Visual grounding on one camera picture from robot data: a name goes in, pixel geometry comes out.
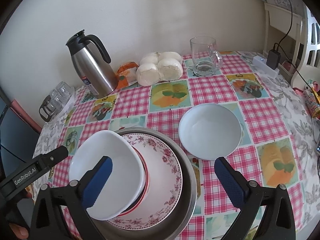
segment charger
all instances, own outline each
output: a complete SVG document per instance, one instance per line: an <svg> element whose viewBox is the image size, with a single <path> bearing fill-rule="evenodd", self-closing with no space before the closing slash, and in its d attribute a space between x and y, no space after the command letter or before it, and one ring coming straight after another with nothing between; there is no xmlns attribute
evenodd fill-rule
<svg viewBox="0 0 320 240"><path fill-rule="evenodd" d="M278 67L278 64L280 62L281 54L279 51L276 51L275 49L269 50L268 58L267 58L267 66L272 68L273 70Z"/></svg>

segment metal basin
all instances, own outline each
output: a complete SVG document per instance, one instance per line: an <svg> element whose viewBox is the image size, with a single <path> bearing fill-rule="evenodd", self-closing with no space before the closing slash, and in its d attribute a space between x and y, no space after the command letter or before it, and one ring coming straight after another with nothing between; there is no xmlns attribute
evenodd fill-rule
<svg viewBox="0 0 320 240"><path fill-rule="evenodd" d="M93 222L107 240L173 240L189 223L196 205L196 176L191 163L183 150L169 137L147 128L126 128L116 131L120 135L128 133L145 133L165 142L177 156L183 177L182 192L177 206L161 223L142 230L125 230L117 228L107 221L93 219Z"/></svg>

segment glass mug handle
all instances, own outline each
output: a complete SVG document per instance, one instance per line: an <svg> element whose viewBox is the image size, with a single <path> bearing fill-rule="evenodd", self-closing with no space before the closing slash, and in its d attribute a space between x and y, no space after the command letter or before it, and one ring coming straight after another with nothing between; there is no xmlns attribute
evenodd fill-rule
<svg viewBox="0 0 320 240"><path fill-rule="evenodd" d="M218 64L217 64L217 70L219 70L220 68L222 68L222 55L216 51L214 48L211 48L210 46L208 47L209 49L209 57L212 59L212 62L215 61L215 59L218 60Z"/></svg>

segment table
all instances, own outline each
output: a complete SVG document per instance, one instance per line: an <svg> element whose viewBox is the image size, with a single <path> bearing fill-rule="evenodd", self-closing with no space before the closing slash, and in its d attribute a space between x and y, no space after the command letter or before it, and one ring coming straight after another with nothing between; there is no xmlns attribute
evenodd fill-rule
<svg viewBox="0 0 320 240"><path fill-rule="evenodd" d="M278 184L279 180L286 176L295 226L297 230L302 229L307 222L306 210L311 209L312 205L318 205L318 200L313 197L312 203L307 201L304 205L305 200L308 200L308 197L305 197L308 196L307 191L305 193L304 189L310 188L310 185L304 177L306 169L301 168L304 162L303 151L307 151L301 148L301 145L305 146L307 139L300 138L297 144L297 136L291 126L295 126L292 122L299 118L301 123L298 128L295 126L296 131L306 131L309 128L302 118L307 118L308 115L306 112L302 114L305 111L302 103L295 99L298 96L280 75L272 80L258 73L259 70L252 65L252 58L257 53L222 54L223 67L212 77L194 76L188 68L192 65L191 56L187 55L183 57L183 76L177 81L163 82L151 87L134 84L121 91L114 91L103 99L95 99L85 87L77 89L75 103L54 123L45 125L35 150L35 156L47 153L59 145L65 145L68 139L73 142L68 147L69 157L33 183L33 198L36 199L43 183L48 183L51 187L67 185L72 156L92 134L105 129L147 127L158 130L177 142L188 155L197 177L195 213L176 239L202 240L223 235L239 210L233 207L217 179L214 162L193 157L183 148L178 136L180 118L188 109L202 103L217 103L237 116L243 130L240 145L226 158L228 162L247 180L254 179L263 186ZM284 88L291 89L290 96ZM162 94L163 91L171 91L178 96L168 98ZM286 98L286 104L287 100L290 103L296 100L298 104L292 103L296 107L290 109L282 104L283 98ZM300 113L291 120L292 116L287 117L288 113L293 111ZM278 152L278 156L268 159L268 154L274 150ZM272 161L276 164L270 167L268 164ZM79 237L68 209L63 212L71 232ZM255 229L262 212L261 209L256 217L253 225Z"/></svg>

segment hand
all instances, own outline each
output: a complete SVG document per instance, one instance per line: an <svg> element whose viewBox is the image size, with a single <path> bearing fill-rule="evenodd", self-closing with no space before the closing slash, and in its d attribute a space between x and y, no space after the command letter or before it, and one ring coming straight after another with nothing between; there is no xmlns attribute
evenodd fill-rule
<svg viewBox="0 0 320 240"><path fill-rule="evenodd" d="M28 198L32 198L31 193L27 193ZM27 239L29 236L28 230L25 228L15 225L15 224L9 224L11 230L14 232L17 238L19 239Z"/></svg>

